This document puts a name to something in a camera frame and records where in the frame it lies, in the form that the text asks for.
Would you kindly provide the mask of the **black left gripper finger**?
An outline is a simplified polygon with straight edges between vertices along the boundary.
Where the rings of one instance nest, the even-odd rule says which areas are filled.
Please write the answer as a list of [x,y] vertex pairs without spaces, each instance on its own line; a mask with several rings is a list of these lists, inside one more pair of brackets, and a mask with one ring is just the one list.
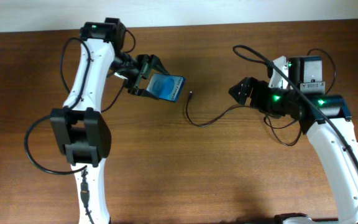
[[150,56],[149,65],[152,67],[152,69],[158,72],[167,75],[169,74],[169,71],[163,66],[163,63],[161,62],[160,58],[156,55]]
[[138,89],[138,88],[128,89],[128,93],[131,95],[135,95],[135,96],[142,96],[142,97],[159,100],[158,96],[152,94],[151,92],[147,91],[146,89]]

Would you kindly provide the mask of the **blue Galaxy smartphone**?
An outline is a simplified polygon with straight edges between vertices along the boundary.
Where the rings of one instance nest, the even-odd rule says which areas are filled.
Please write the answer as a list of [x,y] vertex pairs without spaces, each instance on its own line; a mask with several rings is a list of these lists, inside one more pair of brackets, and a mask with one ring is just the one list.
[[155,73],[148,86],[147,91],[158,100],[177,102],[185,84],[185,77]]

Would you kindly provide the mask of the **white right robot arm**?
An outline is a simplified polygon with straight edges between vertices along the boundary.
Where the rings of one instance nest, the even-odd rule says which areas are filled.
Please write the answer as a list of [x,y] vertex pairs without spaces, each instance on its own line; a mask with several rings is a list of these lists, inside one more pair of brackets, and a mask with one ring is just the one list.
[[274,118],[289,115],[300,124],[318,154],[334,194],[340,223],[358,223],[358,145],[352,115],[341,95],[271,88],[246,77],[229,89],[243,105]]

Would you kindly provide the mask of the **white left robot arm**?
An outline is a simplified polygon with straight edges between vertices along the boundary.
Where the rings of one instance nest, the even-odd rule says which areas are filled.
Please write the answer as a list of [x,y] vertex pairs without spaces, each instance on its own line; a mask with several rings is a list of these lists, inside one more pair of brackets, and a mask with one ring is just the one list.
[[123,86],[136,96],[156,98],[139,83],[152,70],[168,71],[156,55],[132,58],[123,51],[127,29],[116,18],[86,22],[77,40],[80,64],[72,89],[61,109],[54,109],[50,122],[60,152],[76,180],[80,223],[110,223],[104,190],[104,167],[111,150],[111,132],[102,117],[101,103],[108,72],[124,77]]

